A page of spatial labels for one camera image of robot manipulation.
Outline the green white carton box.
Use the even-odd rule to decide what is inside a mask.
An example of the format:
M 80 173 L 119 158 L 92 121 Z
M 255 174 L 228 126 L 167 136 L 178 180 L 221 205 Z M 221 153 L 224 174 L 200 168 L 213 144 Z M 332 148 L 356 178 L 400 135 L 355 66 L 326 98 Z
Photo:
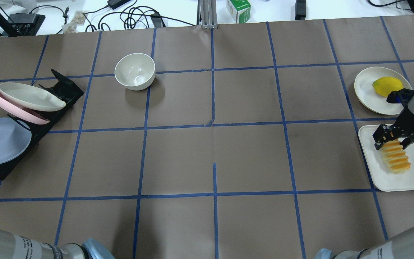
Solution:
M 251 3 L 248 0 L 227 0 L 226 9 L 235 23 L 246 23 L 251 17 Z

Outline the yellow lemon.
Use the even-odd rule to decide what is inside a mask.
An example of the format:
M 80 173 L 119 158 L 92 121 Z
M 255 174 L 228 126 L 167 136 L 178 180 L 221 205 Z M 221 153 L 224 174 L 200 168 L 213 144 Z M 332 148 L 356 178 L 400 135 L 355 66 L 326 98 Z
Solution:
M 391 92 L 404 88 L 403 83 L 395 77 L 381 77 L 372 83 L 375 93 L 382 97 L 388 97 Z

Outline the pink plate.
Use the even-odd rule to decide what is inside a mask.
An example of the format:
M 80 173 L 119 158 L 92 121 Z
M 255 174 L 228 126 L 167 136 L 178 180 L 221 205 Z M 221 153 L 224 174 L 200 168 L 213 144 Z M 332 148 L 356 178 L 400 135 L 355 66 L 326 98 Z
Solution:
M 0 108 L 12 114 L 13 116 L 21 118 L 30 123 L 34 123 L 38 125 L 45 125 L 50 122 L 50 120 L 44 118 L 38 113 L 35 113 L 33 110 L 11 103 L 1 93 L 0 93 Z

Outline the black plate rack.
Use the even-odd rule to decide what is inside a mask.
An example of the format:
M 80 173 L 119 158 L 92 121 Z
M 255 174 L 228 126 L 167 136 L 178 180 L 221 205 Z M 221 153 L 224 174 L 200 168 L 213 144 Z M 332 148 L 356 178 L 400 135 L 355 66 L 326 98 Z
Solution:
M 54 69 L 53 87 L 16 82 L 0 84 L 0 180 L 4 180 L 23 157 L 84 95 L 66 76 Z

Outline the blue plate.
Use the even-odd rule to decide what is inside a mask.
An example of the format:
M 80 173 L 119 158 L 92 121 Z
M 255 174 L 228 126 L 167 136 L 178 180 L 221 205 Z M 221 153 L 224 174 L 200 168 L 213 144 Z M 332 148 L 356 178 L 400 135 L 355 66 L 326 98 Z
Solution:
M 26 123 L 0 118 L 0 164 L 11 161 L 29 146 L 32 133 Z

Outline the cream bowl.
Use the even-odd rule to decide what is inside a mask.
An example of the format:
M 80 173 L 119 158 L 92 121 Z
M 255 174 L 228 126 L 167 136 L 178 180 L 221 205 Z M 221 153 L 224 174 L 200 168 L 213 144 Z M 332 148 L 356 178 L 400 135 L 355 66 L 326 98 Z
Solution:
M 128 90 L 145 90 L 154 82 L 156 64 L 147 54 L 129 54 L 118 61 L 114 76 L 117 82 Z

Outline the white rectangular tray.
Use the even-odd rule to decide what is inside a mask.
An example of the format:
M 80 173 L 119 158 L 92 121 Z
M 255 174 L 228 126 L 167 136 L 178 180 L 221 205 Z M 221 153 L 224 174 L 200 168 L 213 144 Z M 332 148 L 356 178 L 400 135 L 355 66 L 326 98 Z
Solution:
M 375 147 L 373 133 L 378 125 L 366 125 L 358 136 L 374 185 L 381 191 L 414 190 L 414 143 L 402 149 L 400 139 Z

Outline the cream round plate with lemon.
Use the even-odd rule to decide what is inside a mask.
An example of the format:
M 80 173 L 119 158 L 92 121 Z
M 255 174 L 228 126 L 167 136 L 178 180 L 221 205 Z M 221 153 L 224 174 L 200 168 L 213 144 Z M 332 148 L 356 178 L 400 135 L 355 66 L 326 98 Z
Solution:
M 355 78 L 354 89 L 358 100 L 373 112 L 383 115 L 397 115 L 403 109 L 401 104 L 390 104 L 387 97 L 375 93 L 372 83 L 381 77 L 395 77 L 399 79 L 404 88 L 412 90 L 409 82 L 399 73 L 384 67 L 370 67 L 362 70 Z

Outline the cream plate in rack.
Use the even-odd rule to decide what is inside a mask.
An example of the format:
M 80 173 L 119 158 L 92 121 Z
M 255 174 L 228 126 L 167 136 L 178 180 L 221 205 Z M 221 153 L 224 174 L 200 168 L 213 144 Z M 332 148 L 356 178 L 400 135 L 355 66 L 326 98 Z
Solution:
M 0 84 L 0 93 L 17 105 L 43 112 L 55 112 L 67 105 L 47 90 L 28 84 L 4 82 Z

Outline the black power adapter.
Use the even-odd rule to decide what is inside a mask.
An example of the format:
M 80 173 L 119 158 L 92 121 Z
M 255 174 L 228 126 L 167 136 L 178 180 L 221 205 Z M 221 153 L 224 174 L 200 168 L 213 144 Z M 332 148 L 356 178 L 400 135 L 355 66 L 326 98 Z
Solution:
M 307 14 L 306 0 L 295 1 L 295 20 L 305 20 Z

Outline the aluminium frame post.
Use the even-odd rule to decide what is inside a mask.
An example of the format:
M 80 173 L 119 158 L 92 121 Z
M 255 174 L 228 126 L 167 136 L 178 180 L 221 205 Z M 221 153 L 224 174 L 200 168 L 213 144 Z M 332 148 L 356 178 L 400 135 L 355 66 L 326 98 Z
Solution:
M 197 25 L 202 29 L 217 29 L 216 0 L 197 1 Z

